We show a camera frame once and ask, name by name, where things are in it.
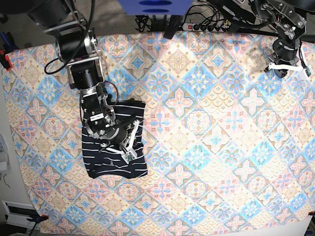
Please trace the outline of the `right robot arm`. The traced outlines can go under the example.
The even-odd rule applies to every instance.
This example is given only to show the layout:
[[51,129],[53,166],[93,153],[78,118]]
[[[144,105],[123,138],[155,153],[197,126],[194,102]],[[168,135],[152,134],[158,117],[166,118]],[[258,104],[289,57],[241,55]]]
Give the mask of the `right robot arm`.
[[103,74],[97,39],[91,27],[95,1],[88,19],[79,17],[71,0],[33,0],[27,15],[47,35],[56,40],[57,59],[67,72],[71,89],[80,91],[80,117],[88,137],[102,140],[102,148],[118,146],[118,153],[133,151],[140,121],[128,115],[117,119],[115,105],[108,103],[102,84]]

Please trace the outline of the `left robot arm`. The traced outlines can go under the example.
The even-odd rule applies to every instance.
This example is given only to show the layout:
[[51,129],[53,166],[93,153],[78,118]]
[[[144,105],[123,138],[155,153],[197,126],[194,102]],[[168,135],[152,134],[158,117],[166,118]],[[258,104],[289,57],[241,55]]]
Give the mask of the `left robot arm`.
[[258,19],[278,33],[278,39],[273,42],[273,53],[269,56],[271,62],[264,71],[273,70],[283,78],[288,71],[305,70],[300,38],[306,32],[306,20],[292,6],[275,0],[251,0],[250,6]]

